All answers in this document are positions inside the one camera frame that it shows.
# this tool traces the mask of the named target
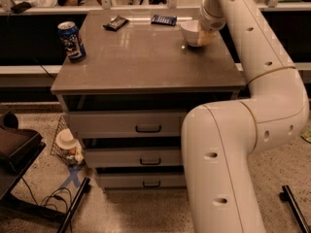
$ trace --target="black drawer handle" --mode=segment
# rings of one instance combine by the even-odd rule
[[[158,159],[157,162],[147,162],[147,161],[144,161],[142,158],[140,158],[140,164],[143,165],[143,166],[156,166],[156,165],[159,165],[161,164],[161,158]]]
[[[162,129],[161,125],[136,125],[137,133],[158,133]]]
[[[157,188],[161,186],[161,181],[158,181],[157,183],[145,183],[143,182],[143,186],[145,188]]]

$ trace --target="speckled floor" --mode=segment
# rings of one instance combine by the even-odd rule
[[[36,200],[40,203],[58,189],[69,177],[69,170],[56,156],[51,155],[52,142],[61,111],[57,106],[43,108],[28,105],[0,106],[0,112],[11,109],[16,113],[20,128],[39,131],[47,144],[43,152],[25,174]],[[311,119],[306,128],[311,127]],[[301,232],[288,203],[281,202],[282,185],[290,186],[295,199],[311,223],[311,145],[297,137],[281,148],[256,152],[249,156],[250,172],[254,181],[259,207],[266,232]],[[185,189],[134,190],[103,192],[86,166],[78,173],[79,181],[90,178],[91,189],[82,199],[72,219],[74,233],[139,233],[139,232],[193,232],[190,206]],[[67,187],[73,195],[77,188],[73,182]],[[32,202],[23,182],[13,194]],[[60,211],[64,203],[52,201]],[[25,216],[11,215],[0,210],[0,232],[56,232],[57,224]]]

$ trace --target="white robotic arm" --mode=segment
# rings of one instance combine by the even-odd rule
[[[203,28],[219,30],[224,18],[251,98],[201,105],[184,121],[192,219],[195,232],[265,232],[247,155],[297,136],[309,117],[309,101],[292,60],[253,0],[203,1]]]

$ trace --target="pepsi can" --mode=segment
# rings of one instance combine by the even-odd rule
[[[86,57],[85,47],[75,22],[64,21],[60,23],[58,34],[71,62],[78,62]]]

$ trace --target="can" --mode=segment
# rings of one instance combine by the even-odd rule
[[[71,62],[78,62],[86,57],[86,50],[75,22],[64,21],[60,23],[58,34]]]

